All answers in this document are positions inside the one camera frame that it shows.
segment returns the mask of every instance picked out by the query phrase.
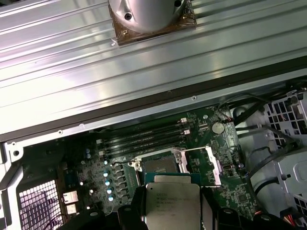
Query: metal bracket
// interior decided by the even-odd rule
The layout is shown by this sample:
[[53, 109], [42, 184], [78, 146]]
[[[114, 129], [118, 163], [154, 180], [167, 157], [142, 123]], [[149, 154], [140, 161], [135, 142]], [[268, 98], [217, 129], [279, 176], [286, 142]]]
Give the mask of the metal bracket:
[[128, 166], [133, 167], [135, 171], [143, 172], [141, 163], [141, 161], [131, 161], [128, 163]]
[[213, 164], [214, 169], [213, 169], [213, 175], [215, 179], [215, 186], [208, 186], [208, 187], [220, 187], [222, 185], [221, 179], [220, 179], [220, 173], [222, 171], [220, 162], [216, 159], [216, 157], [213, 155], [212, 149], [210, 146], [205, 146], [205, 147], [199, 147], [199, 148], [194, 148], [194, 149], [186, 149], [186, 150], [181, 150], [181, 153], [184, 153], [186, 151], [193, 151], [193, 150], [201, 150], [201, 149], [206, 149], [209, 157], [209, 161]]
[[185, 149], [181, 149], [180, 151], [174, 151], [173, 152], [176, 163], [179, 164], [179, 169], [181, 173], [190, 173], [187, 169], [187, 158], [186, 158], [186, 152]]

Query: computer motherboard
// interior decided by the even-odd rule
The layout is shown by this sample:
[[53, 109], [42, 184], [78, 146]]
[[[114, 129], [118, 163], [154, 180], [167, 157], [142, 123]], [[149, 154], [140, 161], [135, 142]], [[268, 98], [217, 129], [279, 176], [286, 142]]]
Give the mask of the computer motherboard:
[[108, 214], [131, 202], [146, 173], [200, 173], [201, 185], [212, 188], [220, 206], [249, 219], [255, 213], [228, 109], [201, 108], [119, 129], [110, 126], [62, 143], [64, 203], [78, 200], [69, 214], [92, 207]]

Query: screw hole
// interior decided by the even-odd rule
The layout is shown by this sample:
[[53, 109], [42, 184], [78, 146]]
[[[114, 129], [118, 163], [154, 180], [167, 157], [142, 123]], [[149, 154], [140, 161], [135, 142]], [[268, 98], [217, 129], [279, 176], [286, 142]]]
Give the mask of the screw hole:
[[126, 19], [127, 21], [129, 21], [131, 18], [132, 18], [131, 13], [126, 13], [126, 14], [125, 14], [125, 19]]
[[175, 6], [175, 7], [181, 6], [181, 1], [180, 1], [180, 0], [176, 0], [176, 1], [174, 2], [174, 6]]
[[17, 156], [19, 155], [19, 151], [17, 151], [17, 150], [14, 151], [14, 152], [13, 152], [13, 155], [14, 155], [15, 157], [17, 157]]

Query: green circuit board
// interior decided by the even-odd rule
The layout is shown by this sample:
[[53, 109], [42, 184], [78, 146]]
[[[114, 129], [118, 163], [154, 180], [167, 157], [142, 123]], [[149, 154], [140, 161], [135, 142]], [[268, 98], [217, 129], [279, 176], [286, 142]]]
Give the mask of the green circuit board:
[[[71, 169], [77, 172], [78, 182], [88, 182], [82, 188], [83, 205], [99, 204], [108, 214], [114, 207], [131, 202], [135, 189], [144, 181], [146, 169], [156, 173], [175, 170], [170, 148], [200, 148], [186, 152], [189, 171], [201, 174], [202, 186], [212, 187], [222, 207], [234, 208], [251, 219], [254, 200], [238, 167], [240, 144], [234, 124], [227, 120], [229, 111], [222, 112], [226, 116], [214, 107], [201, 108], [120, 129], [110, 126], [66, 141], [66, 159], [70, 159]], [[214, 166], [207, 151], [201, 149], [204, 146], [212, 148], [219, 162], [221, 186], [215, 185]], [[144, 156], [141, 172], [131, 165], [138, 156]], [[88, 193], [90, 187], [95, 190], [93, 194]], [[107, 193], [108, 188], [112, 188], [111, 194]]]

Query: mesh vent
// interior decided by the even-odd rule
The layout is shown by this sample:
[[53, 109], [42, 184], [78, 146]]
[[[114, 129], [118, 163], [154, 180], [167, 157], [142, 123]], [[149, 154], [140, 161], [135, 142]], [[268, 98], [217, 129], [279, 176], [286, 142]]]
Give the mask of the mesh vent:
[[307, 216], [307, 200], [305, 200], [302, 196], [294, 195], [294, 202], [297, 210]]
[[19, 193], [19, 197], [22, 230], [55, 230], [63, 224], [54, 180]]
[[[301, 195], [293, 195], [293, 199], [295, 202], [296, 209], [303, 215], [307, 216], [307, 200]], [[301, 218], [300, 220], [302, 222], [302, 227], [306, 228], [307, 224], [305, 219]]]
[[[272, 128], [291, 136], [307, 135], [307, 94], [289, 96], [265, 107], [265, 115]], [[285, 143], [283, 138], [274, 134], [277, 146]]]

